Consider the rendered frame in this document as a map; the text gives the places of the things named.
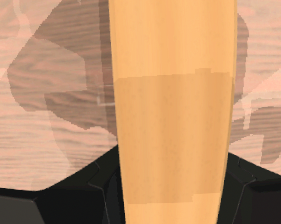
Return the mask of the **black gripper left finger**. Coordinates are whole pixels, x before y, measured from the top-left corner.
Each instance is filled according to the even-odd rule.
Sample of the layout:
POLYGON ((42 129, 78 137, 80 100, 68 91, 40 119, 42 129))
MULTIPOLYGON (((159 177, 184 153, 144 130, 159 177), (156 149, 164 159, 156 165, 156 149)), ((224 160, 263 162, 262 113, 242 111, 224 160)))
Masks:
POLYGON ((0 224, 127 224, 119 144, 50 188, 0 188, 0 224))

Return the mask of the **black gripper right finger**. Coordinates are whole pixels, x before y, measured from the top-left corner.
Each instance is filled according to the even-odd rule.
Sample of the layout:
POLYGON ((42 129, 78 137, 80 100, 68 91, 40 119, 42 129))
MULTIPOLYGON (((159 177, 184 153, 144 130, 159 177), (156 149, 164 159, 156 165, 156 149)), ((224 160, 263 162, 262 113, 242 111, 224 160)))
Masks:
POLYGON ((281 224, 281 175, 229 152, 216 224, 281 224))

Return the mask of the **light wooden board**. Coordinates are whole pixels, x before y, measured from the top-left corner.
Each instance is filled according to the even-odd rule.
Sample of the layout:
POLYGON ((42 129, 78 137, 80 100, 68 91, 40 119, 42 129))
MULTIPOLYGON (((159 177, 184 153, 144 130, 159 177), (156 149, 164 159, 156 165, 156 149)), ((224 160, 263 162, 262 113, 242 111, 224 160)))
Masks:
POLYGON ((127 224, 216 224, 237 0, 109 0, 108 11, 127 224))

